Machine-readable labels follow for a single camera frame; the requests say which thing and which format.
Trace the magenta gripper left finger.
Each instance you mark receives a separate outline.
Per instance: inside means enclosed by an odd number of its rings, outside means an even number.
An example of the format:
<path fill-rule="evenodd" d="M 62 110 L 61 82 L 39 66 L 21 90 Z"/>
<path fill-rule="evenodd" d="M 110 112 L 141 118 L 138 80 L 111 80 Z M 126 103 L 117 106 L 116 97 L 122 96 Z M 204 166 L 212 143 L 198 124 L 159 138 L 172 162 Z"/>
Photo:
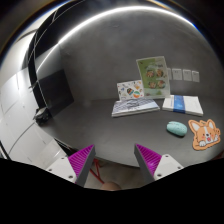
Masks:
<path fill-rule="evenodd" d="M 69 182 L 83 187 L 95 157 L 95 146 L 90 145 L 53 162 L 47 171 Z"/>

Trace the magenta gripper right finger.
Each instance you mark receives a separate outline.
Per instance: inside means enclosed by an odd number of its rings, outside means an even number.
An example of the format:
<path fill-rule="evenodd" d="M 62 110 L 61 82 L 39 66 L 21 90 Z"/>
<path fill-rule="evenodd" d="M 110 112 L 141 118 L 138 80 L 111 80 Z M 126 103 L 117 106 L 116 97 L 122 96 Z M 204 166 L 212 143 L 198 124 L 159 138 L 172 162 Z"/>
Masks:
<path fill-rule="evenodd" d="M 134 146 L 134 154 L 146 184 L 183 169 L 169 154 L 160 155 L 139 144 Z"/>

